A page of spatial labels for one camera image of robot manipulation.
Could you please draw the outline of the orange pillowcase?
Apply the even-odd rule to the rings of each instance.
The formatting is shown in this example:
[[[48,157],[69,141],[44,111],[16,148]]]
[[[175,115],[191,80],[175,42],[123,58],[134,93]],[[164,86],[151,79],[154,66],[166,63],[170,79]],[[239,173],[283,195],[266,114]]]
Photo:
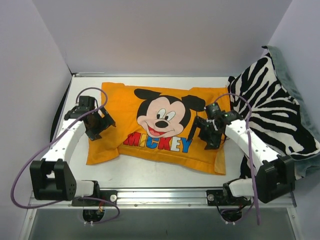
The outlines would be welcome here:
[[[206,118],[205,106],[218,102],[221,109],[230,109],[226,87],[184,90],[104,82],[101,88],[101,101],[115,126],[104,130],[101,139],[89,141],[88,165],[127,155],[226,174],[223,147],[206,149],[197,135],[188,139],[194,118]]]

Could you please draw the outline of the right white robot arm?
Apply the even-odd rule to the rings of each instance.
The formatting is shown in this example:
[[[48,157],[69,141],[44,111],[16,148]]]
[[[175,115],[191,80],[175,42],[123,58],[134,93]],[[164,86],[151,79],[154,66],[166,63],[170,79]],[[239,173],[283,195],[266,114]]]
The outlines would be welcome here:
[[[251,177],[238,178],[223,184],[222,200],[232,205],[240,197],[254,197],[269,203],[295,190],[295,163],[291,156],[282,156],[263,142],[234,110],[217,111],[208,119],[196,116],[188,139],[199,129],[198,137],[206,150],[220,147],[222,136],[234,141],[249,158]]]

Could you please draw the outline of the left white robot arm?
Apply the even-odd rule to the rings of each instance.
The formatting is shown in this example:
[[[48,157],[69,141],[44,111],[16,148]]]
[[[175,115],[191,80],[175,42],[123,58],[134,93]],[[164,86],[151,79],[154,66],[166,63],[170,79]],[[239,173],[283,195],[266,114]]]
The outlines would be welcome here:
[[[93,180],[77,180],[69,162],[83,135],[90,141],[101,139],[101,133],[116,123],[106,109],[96,107],[92,96],[79,96],[77,105],[69,110],[53,145],[40,160],[29,166],[33,194],[42,201],[72,201],[83,197],[90,206],[101,201],[98,183]]]

